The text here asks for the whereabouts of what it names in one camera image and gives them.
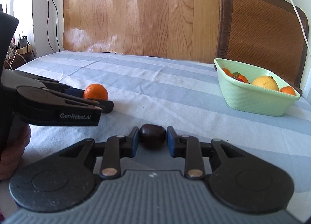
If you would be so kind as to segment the person's left hand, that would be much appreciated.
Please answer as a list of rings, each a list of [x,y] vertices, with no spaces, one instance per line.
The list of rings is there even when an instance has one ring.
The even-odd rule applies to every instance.
[[[17,169],[25,148],[29,145],[31,129],[27,124],[19,133],[17,140],[7,147],[1,155],[1,180],[10,178]]]

